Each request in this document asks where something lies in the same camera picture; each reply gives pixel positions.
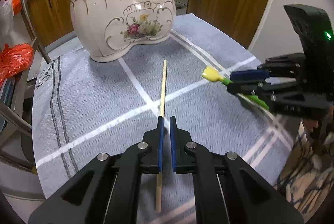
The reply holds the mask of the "grey striped table cloth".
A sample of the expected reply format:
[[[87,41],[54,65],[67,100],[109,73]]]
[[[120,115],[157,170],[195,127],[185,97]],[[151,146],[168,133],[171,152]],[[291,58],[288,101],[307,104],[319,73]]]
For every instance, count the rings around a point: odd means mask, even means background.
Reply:
[[[99,153],[116,155],[157,126],[162,65],[167,63],[165,120],[211,152],[236,152],[274,184],[300,122],[271,115],[201,76],[207,66],[228,76],[259,60],[193,14],[178,16],[170,37],[136,45],[112,62],[95,62],[79,42],[45,65],[33,96],[37,173],[51,196]]]

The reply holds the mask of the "red plastic bag lower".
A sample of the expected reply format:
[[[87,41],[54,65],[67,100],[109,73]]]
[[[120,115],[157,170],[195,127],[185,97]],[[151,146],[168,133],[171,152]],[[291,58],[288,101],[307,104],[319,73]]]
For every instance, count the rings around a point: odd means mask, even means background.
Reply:
[[[5,44],[1,51],[0,63],[0,84],[5,79],[27,70],[33,63],[33,48],[28,43],[18,44],[9,47]]]

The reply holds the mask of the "green yellow tulip utensil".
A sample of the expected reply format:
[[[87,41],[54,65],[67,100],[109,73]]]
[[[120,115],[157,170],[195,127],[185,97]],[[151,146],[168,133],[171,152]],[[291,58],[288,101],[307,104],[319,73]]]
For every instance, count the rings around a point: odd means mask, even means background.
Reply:
[[[227,77],[223,77],[220,75],[220,73],[214,69],[213,67],[207,66],[201,76],[208,80],[209,82],[220,82],[223,85],[226,86],[226,88],[228,89],[228,91],[232,94],[237,94],[237,95],[241,95],[246,97],[247,99],[249,99],[249,101],[252,101],[253,103],[255,103],[257,106],[265,109],[265,110],[269,110],[268,105],[261,99],[259,99],[255,93],[251,93],[251,94],[242,94],[241,90],[239,89],[239,85],[238,84],[234,84],[230,79],[228,79]]]

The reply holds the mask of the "white plastic bag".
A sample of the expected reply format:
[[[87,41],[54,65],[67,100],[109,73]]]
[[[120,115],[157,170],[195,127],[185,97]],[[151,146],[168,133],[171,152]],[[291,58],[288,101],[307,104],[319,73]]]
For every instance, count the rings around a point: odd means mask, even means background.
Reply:
[[[0,29],[1,34],[7,34],[13,22],[13,0],[1,0],[0,7]]]

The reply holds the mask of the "white ceramic double utensil holder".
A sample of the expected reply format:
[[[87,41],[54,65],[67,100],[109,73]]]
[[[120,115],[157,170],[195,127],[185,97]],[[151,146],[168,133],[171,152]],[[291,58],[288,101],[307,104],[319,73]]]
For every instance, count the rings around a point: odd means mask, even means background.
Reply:
[[[91,59],[109,62],[135,45],[168,39],[176,4],[174,0],[70,0],[70,15]]]

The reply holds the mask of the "metal storage shelf rack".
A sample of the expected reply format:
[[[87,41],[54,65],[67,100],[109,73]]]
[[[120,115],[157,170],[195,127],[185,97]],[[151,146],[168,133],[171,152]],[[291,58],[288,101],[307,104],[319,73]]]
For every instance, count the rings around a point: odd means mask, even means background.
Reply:
[[[28,14],[27,0],[20,0],[20,3],[30,42],[13,47],[5,45],[5,50],[1,54],[1,65],[3,66],[1,68],[2,87],[5,88],[11,78],[15,81],[14,87],[9,90],[9,100],[1,99],[1,120],[5,122],[5,125],[1,127],[1,147],[15,134],[32,139],[32,126],[23,117],[24,100],[30,97],[29,93],[33,91],[34,86],[34,82],[28,80],[28,73],[36,51],[42,54],[46,62],[51,61],[34,32]]]

